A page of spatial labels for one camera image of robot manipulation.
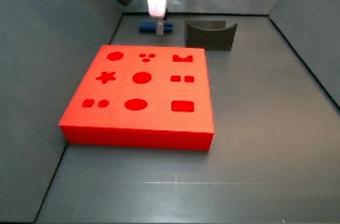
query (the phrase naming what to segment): red foam block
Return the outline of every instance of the red foam block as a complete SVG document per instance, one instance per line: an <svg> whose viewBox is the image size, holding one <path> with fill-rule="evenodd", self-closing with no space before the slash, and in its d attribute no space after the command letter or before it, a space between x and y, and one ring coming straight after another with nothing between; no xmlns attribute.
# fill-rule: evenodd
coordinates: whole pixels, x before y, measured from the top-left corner
<svg viewBox="0 0 340 224"><path fill-rule="evenodd" d="M60 128L78 144L210 150L204 49L103 46Z"/></svg>

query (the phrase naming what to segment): gray floor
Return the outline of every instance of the gray floor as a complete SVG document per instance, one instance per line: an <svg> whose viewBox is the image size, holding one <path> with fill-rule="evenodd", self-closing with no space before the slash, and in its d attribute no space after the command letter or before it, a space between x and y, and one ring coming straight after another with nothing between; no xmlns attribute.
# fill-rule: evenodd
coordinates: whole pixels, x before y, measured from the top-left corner
<svg viewBox="0 0 340 224"><path fill-rule="evenodd" d="M112 44L183 46L186 19L239 23L231 52L208 52L210 153L68 146L39 222L339 222L340 116L266 17L172 16Z"/></svg>

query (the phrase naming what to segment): small circular hole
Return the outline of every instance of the small circular hole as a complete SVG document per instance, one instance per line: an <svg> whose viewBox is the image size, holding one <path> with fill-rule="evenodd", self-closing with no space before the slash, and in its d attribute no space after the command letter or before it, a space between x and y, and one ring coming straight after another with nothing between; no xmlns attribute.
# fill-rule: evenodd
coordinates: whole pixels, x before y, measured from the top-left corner
<svg viewBox="0 0 340 224"><path fill-rule="evenodd" d="M107 100L102 100L102 101L99 102L99 107L100 107L102 109L103 109L103 108L107 108L108 105L110 105L110 101L107 101Z"/></svg>

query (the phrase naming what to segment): blue object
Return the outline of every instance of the blue object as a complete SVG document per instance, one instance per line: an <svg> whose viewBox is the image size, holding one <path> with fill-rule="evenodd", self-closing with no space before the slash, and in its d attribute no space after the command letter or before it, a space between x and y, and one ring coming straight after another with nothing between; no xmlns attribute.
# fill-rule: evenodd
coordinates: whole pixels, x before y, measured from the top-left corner
<svg viewBox="0 0 340 224"><path fill-rule="evenodd" d="M172 33L172 22L166 22L166 33ZM140 33L143 32L155 32L158 30L158 24L152 22L142 22L140 24Z"/></svg>

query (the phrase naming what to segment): circular hole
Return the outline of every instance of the circular hole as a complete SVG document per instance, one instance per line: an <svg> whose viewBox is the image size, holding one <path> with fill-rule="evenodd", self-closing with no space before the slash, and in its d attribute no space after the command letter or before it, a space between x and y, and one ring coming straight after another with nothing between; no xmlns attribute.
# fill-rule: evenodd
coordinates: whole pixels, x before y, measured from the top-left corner
<svg viewBox="0 0 340 224"><path fill-rule="evenodd" d="M124 54L120 53L120 52L111 53L108 55L108 60L118 61L118 60L120 60L123 58L123 56L124 56Z"/></svg>
<svg viewBox="0 0 340 224"><path fill-rule="evenodd" d="M91 108L94 106L95 100L84 100L83 108Z"/></svg>
<svg viewBox="0 0 340 224"><path fill-rule="evenodd" d="M131 111L140 111L148 106L148 102L140 99L126 101L126 108Z"/></svg>
<svg viewBox="0 0 340 224"><path fill-rule="evenodd" d="M134 75L134 82L136 84L146 84L152 80L152 75L147 72L139 72Z"/></svg>
<svg viewBox="0 0 340 224"><path fill-rule="evenodd" d="M110 105L110 101L107 101L107 100L102 100L102 101L99 102L99 107L100 107L102 109L106 108L108 105Z"/></svg>

